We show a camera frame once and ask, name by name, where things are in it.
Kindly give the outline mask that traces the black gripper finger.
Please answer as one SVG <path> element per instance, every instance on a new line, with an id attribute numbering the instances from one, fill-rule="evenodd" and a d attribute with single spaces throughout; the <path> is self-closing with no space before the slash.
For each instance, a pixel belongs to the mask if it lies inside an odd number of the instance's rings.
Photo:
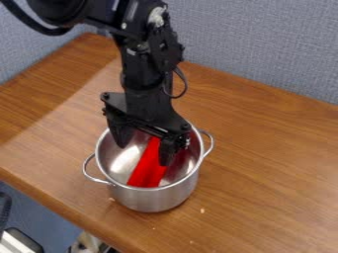
<path id="1" fill-rule="evenodd" d="M 173 137 L 165 137 L 161 140 L 161 148 L 160 148 L 160 159 L 162 166 L 170 166 L 176 153 L 177 153 L 176 139 Z"/>
<path id="2" fill-rule="evenodd" d="M 134 119 L 113 116 L 108 118 L 108 124 L 118 146 L 126 148 L 136 133 Z"/>

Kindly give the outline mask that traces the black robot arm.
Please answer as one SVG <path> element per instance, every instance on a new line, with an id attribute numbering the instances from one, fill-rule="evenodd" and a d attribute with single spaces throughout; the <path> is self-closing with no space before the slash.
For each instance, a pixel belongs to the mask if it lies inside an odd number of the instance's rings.
<path id="1" fill-rule="evenodd" d="M 173 77 L 181 73 L 185 46 L 170 24 L 165 0 L 27 0 L 30 16 L 15 0 L 0 0 L 33 30 L 57 37 L 79 24 L 106 30 L 122 57 L 124 91 L 105 92 L 104 114 L 117 144 L 125 148 L 138 130 L 161 139 L 160 163 L 169 166 L 189 146 L 192 126 L 174 110 Z"/>

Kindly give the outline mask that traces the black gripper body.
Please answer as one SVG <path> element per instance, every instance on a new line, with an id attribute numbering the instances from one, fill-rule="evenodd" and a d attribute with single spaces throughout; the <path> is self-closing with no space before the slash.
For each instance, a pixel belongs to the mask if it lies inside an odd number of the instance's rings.
<path id="1" fill-rule="evenodd" d="M 160 138 L 173 137 L 177 149 L 188 148 L 192 126 L 173 108 L 174 98 L 172 83 L 148 90 L 128 88 L 124 93 L 104 92 L 104 114 L 106 119 L 113 116 L 133 118 L 136 130 Z"/>

